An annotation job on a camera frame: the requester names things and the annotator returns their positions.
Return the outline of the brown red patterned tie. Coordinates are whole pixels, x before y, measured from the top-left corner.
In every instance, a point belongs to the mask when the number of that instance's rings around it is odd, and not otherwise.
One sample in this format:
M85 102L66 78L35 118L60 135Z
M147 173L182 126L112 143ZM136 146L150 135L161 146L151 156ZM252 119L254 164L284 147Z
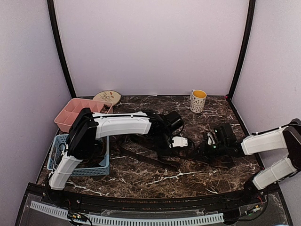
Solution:
M154 151L156 153L156 159L125 149L122 145L127 139L148 150ZM122 155L174 172L177 172L180 169L181 164L177 161L169 160L169 157L192 161L220 169L231 169L235 166L232 157L228 155L218 158L207 157L204 153L204 145L195 146L195 143L192 140L187 140L188 144L186 146L174 147L168 150L167 153L164 153L162 150L157 149L151 140L136 135L129 135L117 138L113 144L113 148Z

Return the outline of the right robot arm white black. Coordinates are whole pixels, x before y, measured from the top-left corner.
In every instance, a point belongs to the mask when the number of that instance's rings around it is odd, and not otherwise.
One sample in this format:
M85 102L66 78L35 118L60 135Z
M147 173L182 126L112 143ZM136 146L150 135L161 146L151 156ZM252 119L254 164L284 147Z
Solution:
M237 139L231 126L226 123L206 132L203 142L197 147L197 156L212 162L221 156L244 157L285 149L287 155L270 167L254 174L244 184L240 200L250 204L258 197L258 191L287 177L292 177L301 170L301 121L293 119L288 124L255 132L242 139Z

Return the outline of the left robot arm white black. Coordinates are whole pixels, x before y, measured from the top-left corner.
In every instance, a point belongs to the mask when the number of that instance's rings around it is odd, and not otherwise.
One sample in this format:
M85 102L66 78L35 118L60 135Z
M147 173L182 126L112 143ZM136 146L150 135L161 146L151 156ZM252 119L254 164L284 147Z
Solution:
M75 168L92 157L97 140L115 135L147 135L159 150L166 151L173 146L173 133L182 126L183 120L176 111L166 115L154 111L104 114L82 109L69 130L59 162L49 175L48 198L56 205L66 202L61 190Z

